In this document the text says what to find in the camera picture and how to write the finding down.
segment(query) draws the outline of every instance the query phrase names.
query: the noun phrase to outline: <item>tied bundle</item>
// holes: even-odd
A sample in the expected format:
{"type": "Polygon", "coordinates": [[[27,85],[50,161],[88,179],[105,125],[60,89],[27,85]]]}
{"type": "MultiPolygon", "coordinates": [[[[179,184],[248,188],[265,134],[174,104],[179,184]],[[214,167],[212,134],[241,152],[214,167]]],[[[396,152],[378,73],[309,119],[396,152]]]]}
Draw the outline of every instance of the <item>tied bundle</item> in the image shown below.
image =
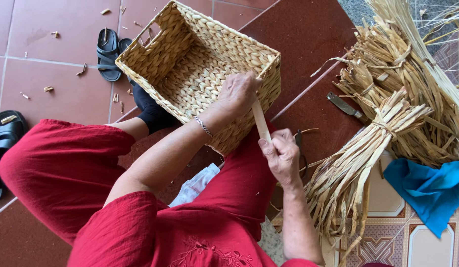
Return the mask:
{"type": "Polygon", "coordinates": [[[372,167],[390,142],[400,141],[406,133],[421,127],[424,117],[433,112],[425,104],[411,106],[406,96],[407,91],[402,88],[382,100],[378,107],[358,95],[364,105],[373,109],[375,119],[338,153],[325,159],[317,167],[312,182],[305,186],[310,211],[321,237],[353,236],[361,218],[360,234],[347,249],[342,262],[364,233],[368,216],[368,175],[372,167]],[[353,212],[351,226],[347,221],[350,210],[353,212]],[[341,215],[339,226],[335,223],[337,214],[341,215]]]}
{"type": "MultiPolygon", "coordinates": [[[[459,108],[452,97],[437,84],[426,60],[417,56],[405,34],[394,22],[374,17],[377,24],[357,27],[357,43],[338,58],[348,65],[334,84],[345,94],[361,95],[375,106],[402,87],[412,105],[426,105],[434,112],[426,116],[427,124],[393,142],[388,150],[430,167],[459,160],[459,108]]],[[[373,108],[360,98],[354,99],[373,119],[373,108]]]]}

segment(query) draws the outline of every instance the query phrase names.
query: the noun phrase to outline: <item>woman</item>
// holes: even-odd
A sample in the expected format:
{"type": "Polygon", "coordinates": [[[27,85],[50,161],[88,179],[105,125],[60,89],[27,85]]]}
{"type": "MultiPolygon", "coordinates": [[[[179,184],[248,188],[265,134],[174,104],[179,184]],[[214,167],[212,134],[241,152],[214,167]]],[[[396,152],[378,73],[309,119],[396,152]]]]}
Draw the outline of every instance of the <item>woman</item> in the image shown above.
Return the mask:
{"type": "Polygon", "coordinates": [[[284,189],[284,266],[323,265],[290,130],[272,143],[254,127],[194,202],[169,208],[155,196],[210,140],[249,111],[262,80],[231,75],[219,99],[126,171],[117,156],[173,121],[134,86],[136,118],[108,125],[42,120],[0,162],[9,189],[73,246],[69,266],[275,266],[257,245],[279,181],[284,189]]]}

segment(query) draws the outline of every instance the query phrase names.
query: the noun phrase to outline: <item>fingernail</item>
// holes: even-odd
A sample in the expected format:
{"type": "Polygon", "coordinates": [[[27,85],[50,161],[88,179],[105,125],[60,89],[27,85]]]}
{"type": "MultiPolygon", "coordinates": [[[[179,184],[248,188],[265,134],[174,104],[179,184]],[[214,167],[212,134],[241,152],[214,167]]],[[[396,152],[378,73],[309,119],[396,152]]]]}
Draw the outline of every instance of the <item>fingernail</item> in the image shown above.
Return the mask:
{"type": "Polygon", "coordinates": [[[259,144],[259,146],[265,146],[268,144],[268,142],[265,139],[259,139],[257,143],[259,144]]]}

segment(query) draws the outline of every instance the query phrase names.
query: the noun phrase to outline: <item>red clothing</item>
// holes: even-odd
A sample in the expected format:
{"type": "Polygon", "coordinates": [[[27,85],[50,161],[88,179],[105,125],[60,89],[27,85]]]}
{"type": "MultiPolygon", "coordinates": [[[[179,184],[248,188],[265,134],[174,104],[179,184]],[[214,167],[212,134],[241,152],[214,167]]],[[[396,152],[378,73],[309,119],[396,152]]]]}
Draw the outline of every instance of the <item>red clothing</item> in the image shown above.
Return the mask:
{"type": "Polygon", "coordinates": [[[275,266],[256,243],[275,186],[257,140],[253,128],[195,201],[173,208],[145,191],[102,208],[125,171],[117,156],[134,143],[110,126],[42,120],[4,155],[0,175],[73,246],[68,266],[275,266]]]}

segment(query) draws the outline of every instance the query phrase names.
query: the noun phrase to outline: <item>silver bracelet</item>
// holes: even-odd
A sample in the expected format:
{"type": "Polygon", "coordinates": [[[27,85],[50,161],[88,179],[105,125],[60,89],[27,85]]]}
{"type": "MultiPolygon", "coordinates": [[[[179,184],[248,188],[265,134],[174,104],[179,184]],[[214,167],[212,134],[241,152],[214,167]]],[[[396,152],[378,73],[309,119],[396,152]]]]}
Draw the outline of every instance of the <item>silver bracelet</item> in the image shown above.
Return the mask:
{"type": "Polygon", "coordinates": [[[193,118],[195,118],[197,120],[197,122],[202,126],[203,130],[205,130],[205,132],[213,137],[213,134],[209,132],[209,130],[206,128],[206,126],[203,124],[202,120],[200,118],[198,118],[197,116],[193,116],[193,118]]]}

